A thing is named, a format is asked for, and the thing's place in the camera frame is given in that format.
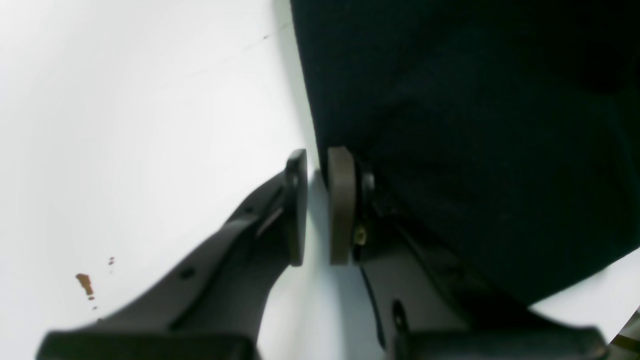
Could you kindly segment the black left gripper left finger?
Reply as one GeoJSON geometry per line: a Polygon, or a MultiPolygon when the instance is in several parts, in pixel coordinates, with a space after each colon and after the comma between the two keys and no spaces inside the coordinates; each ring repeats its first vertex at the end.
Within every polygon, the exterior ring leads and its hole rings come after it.
{"type": "Polygon", "coordinates": [[[303,263],[307,157],[249,194],[162,280],[94,325],[50,332],[40,360],[259,360],[269,293],[303,263]]]}

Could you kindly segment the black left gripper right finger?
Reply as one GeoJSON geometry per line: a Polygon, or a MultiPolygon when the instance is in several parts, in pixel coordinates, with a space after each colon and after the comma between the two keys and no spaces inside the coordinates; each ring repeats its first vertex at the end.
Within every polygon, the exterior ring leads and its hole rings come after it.
{"type": "Polygon", "coordinates": [[[596,328],[560,325],[498,289],[345,146],[327,159],[330,262],[361,271],[387,360],[605,359],[596,328]]]}

